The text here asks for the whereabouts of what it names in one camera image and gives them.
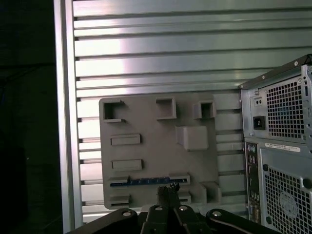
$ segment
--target mesh vent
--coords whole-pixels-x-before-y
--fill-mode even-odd
[[[310,195],[298,178],[269,168],[265,175],[267,211],[283,234],[308,234],[312,230]]]
[[[269,89],[267,103],[270,135],[301,138],[304,134],[301,86],[293,82]]]

